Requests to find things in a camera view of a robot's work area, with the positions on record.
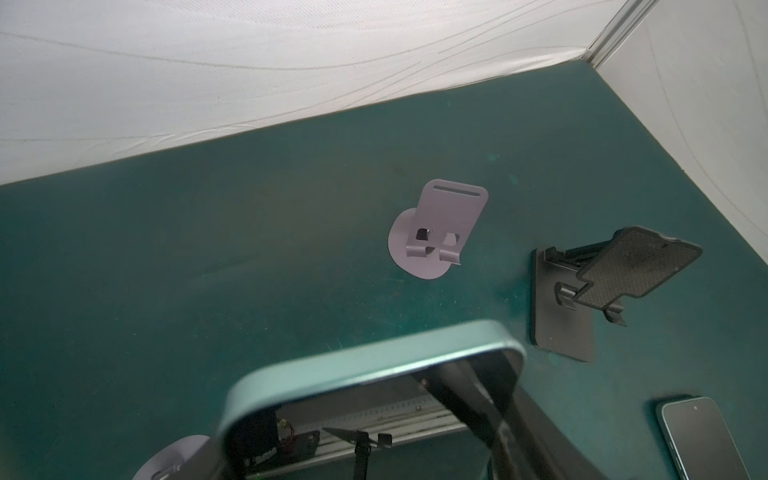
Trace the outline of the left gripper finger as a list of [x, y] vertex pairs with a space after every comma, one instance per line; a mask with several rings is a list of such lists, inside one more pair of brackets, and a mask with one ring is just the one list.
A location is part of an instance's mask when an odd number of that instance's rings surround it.
[[607, 479], [522, 387], [515, 388], [503, 418], [537, 479]]

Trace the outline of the purple phone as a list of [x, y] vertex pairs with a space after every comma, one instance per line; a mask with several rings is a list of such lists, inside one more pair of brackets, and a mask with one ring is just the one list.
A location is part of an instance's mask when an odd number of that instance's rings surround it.
[[659, 423], [680, 479], [750, 479], [718, 405], [709, 397], [659, 402]]

